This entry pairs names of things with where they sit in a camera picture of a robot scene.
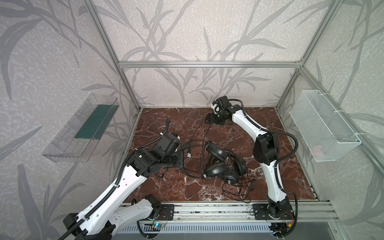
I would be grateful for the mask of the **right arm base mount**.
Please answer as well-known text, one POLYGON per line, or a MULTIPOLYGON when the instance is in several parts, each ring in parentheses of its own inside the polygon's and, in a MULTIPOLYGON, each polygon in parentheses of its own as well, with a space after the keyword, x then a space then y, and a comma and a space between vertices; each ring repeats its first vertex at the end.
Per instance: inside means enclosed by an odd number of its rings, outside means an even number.
POLYGON ((277 213, 273 212, 273 208, 269 204, 253 204, 251 214, 256 220, 294 220, 295 214, 292 207, 286 210, 279 210, 277 213))

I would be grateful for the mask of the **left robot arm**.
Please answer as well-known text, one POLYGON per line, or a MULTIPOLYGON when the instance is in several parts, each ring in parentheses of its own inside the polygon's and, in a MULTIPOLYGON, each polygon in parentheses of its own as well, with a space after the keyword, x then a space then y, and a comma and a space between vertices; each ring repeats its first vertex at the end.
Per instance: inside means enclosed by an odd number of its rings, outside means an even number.
POLYGON ((181 140, 176 133, 169 133, 168 117, 164 133, 152 141, 148 149, 143 145, 134 149, 124 160, 117 178, 87 208, 68 214, 63 223, 67 231, 61 240, 73 235, 77 240, 110 240, 123 228, 138 221, 155 218, 161 203, 154 196, 147 196, 124 209, 118 208, 141 184, 161 169, 180 169, 184 154, 178 149, 181 140))

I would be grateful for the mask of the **black headphones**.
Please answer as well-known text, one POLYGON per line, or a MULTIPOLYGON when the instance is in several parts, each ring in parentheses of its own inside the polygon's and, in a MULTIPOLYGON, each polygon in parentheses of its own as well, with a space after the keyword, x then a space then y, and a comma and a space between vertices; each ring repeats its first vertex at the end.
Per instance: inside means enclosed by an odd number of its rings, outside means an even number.
POLYGON ((209 158, 208 158, 208 164, 210 165, 207 165, 206 168, 204 169, 203 166, 204 166, 204 156, 205 156, 205 150, 206 150, 206 145, 208 144, 208 142, 205 141, 205 137, 206 135, 208 134, 208 131, 209 129, 211 128, 211 125, 209 125, 208 127, 208 130, 207 132, 204 134, 204 137, 203 139, 194 139, 194 136, 196 135, 197 131, 200 129, 202 123, 206 122, 207 121, 207 117, 204 117, 204 119, 201 121, 201 123, 199 124, 199 126, 197 127, 197 129, 194 131, 194 134, 192 135, 191 139, 189 141, 187 141, 183 146, 182 146, 182 151, 185 151, 187 150, 188 153, 191 152, 191 149, 192 148, 195 148, 195 147, 201 147, 202 148, 202 152, 201 152, 201 169, 200 169, 200 172, 195 172, 193 170, 189 170, 185 167, 182 167, 180 168, 180 171, 187 177, 189 178, 193 178, 193 179, 209 179, 210 177, 207 177, 207 174, 205 173, 206 170, 208 170, 209 168, 213 167, 213 166, 217 166, 218 164, 222 164, 224 165, 225 162, 224 161, 220 161, 218 158, 214 157, 212 154, 209 154, 209 158), (197 145, 197 146, 192 146, 191 143, 192 142, 201 142, 201 146, 200 145, 197 145))
POLYGON ((255 189, 255 177, 248 173, 247 163, 233 152, 229 153, 231 167, 227 174, 221 177, 223 195, 233 201, 249 204, 252 200, 250 193, 255 189))

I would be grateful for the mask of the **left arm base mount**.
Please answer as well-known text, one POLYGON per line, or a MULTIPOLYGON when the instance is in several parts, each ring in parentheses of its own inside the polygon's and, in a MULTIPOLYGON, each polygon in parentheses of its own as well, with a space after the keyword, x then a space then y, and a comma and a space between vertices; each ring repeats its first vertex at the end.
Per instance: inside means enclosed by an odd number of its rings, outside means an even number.
POLYGON ((175 213, 175 205, 165 204, 155 207, 148 217, 149 220, 172 221, 175 213))

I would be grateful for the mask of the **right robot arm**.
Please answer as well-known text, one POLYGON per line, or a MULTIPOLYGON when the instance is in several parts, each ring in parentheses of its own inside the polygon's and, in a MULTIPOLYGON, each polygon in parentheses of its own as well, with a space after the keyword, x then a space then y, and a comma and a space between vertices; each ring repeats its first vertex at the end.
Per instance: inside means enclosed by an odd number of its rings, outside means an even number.
POLYGON ((235 99, 239 105, 231 104, 232 101, 226 96, 213 101, 211 105, 213 112, 207 114, 207 123, 224 125, 226 121, 231 120, 251 136, 255 142, 253 156, 263 169, 268 187, 269 215, 273 219, 279 219, 292 209, 288 192, 283 187, 279 164, 296 153, 298 140, 290 133, 264 128, 247 114, 241 100, 235 99), (288 136, 295 143, 293 150, 281 158, 278 135, 288 136))

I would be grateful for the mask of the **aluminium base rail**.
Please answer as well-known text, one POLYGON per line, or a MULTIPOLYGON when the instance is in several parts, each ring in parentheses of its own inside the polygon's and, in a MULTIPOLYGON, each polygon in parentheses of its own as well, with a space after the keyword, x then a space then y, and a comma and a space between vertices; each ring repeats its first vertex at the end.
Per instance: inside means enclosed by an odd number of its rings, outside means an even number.
MULTIPOLYGON (((128 223, 144 220, 145 222, 171 223, 247 223, 267 222, 290 223, 292 220, 256 220, 251 214, 253 204, 267 204, 256 201, 249 204, 243 202, 165 202, 175 205, 175 213, 172 221, 149 220, 152 213, 151 204, 143 200, 136 205, 122 204, 110 214, 94 213, 91 220, 102 224, 109 221, 112 224, 125 226, 128 223)), ((298 222, 338 222, 340 219, 330 202, 299 201, 292 204, 294 214, 297 214, 298 222)))

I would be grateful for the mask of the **clear plastic wall bin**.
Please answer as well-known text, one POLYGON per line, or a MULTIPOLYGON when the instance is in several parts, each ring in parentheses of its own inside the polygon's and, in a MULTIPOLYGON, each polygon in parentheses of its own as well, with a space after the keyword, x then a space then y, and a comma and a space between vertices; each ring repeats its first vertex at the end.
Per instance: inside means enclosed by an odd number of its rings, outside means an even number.
POLYGON ((117 112, 117 97, 90 94, 42 155, 55 163, 86 163, 117 112))

